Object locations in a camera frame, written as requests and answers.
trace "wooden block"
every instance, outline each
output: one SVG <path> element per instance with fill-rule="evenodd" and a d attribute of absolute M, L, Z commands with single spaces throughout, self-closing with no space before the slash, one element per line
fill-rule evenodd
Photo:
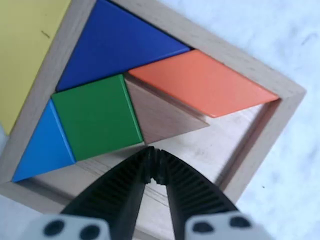
<path fill-rule="evenodd" d="M 189 48 L 106 0 L 97 0 L 57 92 L 184 53 Z"/>
<path fill-rule="evenodd" d="M 52 99 L 77 161 L 143 141 L 121 74 Z"/>
<path fill-rule="evenodd" d="M 125 82 L 146 144 L 209 126 L 195 115 L 129 81 L 127 77 Z"/>
<path fill-rule="evenodd" d="M 8 136 L 5 134 L 5 130 L 0 124 L 0 156 L 6 146 L 7 140 L 8 140 Z"/>
<path fill-rule="evenodd" d="M 137 67 L 129 73 L 212 118 L 278 99 L 199 50 Z"/>
<path fill-rule="evenodd" d="M 0 123 L 10 134 L 70 0 L 0 1 Z"/>
<path fill-rule="evenodd" d="M 13 182 L 27 179 L 75 163 L 55 106 L 49 100 L 33 132 Z"/>

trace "yellow board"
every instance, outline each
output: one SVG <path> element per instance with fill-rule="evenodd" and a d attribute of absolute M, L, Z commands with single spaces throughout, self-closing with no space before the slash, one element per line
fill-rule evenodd
<path fill-rule="evenodd" d="M 0 124 L 10 134 L 71 0 L 0 0 Z"/>

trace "tangram puzzle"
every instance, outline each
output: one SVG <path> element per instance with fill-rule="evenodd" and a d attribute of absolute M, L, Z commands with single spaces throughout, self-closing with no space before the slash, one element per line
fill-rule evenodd
<path fill-rule="evenodd" d="M 278 99 L 106 0 L 98 0 L 13 182 L 208 127 Z"/>

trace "blue triangle piece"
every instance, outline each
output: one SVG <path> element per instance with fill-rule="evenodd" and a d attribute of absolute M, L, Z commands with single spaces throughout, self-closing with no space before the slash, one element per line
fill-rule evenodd
<path fill-rule="evenodd" d="M 13 182 L 75 163 L 75 159 L 50 99 L 12 178 Z"/>
<path fill-rule="evenodd" d="M 74 88 L 189 51 L 131 13 L 97 0 L 56 91 Z"/>

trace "brown triangle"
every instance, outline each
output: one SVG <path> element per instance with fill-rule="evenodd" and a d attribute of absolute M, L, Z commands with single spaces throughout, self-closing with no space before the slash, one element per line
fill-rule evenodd
<path fill-rule="evenodd" d="M 135 115 L 146 144 L 208 127 L 209 124 L 167 101 L 131 78 L 125 78 Z"/>

